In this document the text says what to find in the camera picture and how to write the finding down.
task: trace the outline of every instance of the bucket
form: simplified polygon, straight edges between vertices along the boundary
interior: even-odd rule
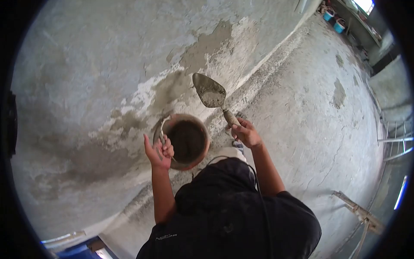
[[[159,125],[154,133],[153,143],[158,141]],[[189,114],[171,114],[162,130],[174,146],[174,159],[171,168],[181,171],[190,170],[206,156],[210,147],[210,137],[204,123]]]
[[[336,21],[336,23],[335,23],[335,25],[334,25],[334,29],[335,29],[335,31],[336,31],[337,33],[341,33],[341,32],[345,29],[345,26],[342,26],[342,25],[339,23],[339,20],[342,20],[342,21],[344,21],[344,22],[345,22],[345,20],[344,20],[344,19],[342,19],[342,18],[339,18],[339,19]]]
[[[323,15],[323,18],[325,21],[329,21],[332,17],[335,16],[335,11],[332,9],[332,7],[328,7],[328,9],[325,11],[325,14]]]

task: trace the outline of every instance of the black shirt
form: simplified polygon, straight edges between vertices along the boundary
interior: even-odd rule
[[[269,258],[267,224],[249,167],[238,158],[204,168],[176,196],[177,212],[157,224],[137,259]],[[274,258],[308,258],[321,236],[313,212],[287,191],[263,197]]]

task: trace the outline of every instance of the right hand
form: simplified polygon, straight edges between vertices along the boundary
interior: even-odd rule
[[[233,138],[240,140],[248,148],[261,145],[262,139],[253,126],[253,123],[242,118],[237,118],[237,120],[240,122],[241,126],[235,124],[231,126],[231,135]]]

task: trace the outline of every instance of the black cable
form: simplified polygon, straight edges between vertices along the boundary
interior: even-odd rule
[[[207,163],[207,165],[206,165],[206,167],[214,160],[214,159],[216,159],[216,158],[219,158],[219,157],[225,157],[225,158],[230,158],[230,157],[228,157],[228,156],[225,156],[225,155],[219,155],[219,156],[216,156],[216,157],[214,157],[213,159],[211,159],[210,160],[210,162],[208,162]],[[262,195],[262,192],[260,191],[260,185],[259,185],[259,180],[258,180],[258,176],[257,176],[257,174],[256,174],[256,171],[253,169],[253,167],[251,166],[251,165],[249,165],[248,163],[246,163],[246,162],[244,162],[244,161],[242,161],[242,160],[240,160],[241,162],[243,162],[243,163],[245,163],[251,170],[252,170],[252,172],[253,172],[253,174],[254,174],[254,176],[255,176],[255,184],[256,184],[256,187],[257,187],[257,189],[258,189],[258,192],[259,192],[259,194],[260,194],[260,199],[261,199],[261,201],[262,201],[262,205],[263,205],[263,211],[264,211],[264,213],[265,213],[265,220],[266,220],[266,228],[267,228],[267,240],[268,240],[268,246],[269,246],[269,258],[270,259],[273,259],[273,242],[272,242],[272,236],[271,236],[271,233],[270,233],[270,223],[269,223],[269,216],[267,215],[267,210],[266,210],[266,205],[265,205],[265,201],[263,200],[263,195]]]

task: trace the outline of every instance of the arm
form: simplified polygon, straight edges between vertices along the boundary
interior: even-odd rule
[[[154,195],[155,223],[165,223],[176,211],[176,200],[171,188],[168,169],[171,166],[171,157],[174,156],[171,141],[164,135],[165,145],[161,140],[151,146],[148,136],[144,134],[145,153],[152,167],[152,193]]]
[[[253,160],[262,194],[275,196],[285,191],[283,181],[274,166],[269,152],[250,121],[237,118],[241,126],[232,125],[232,135],[252,150]]]

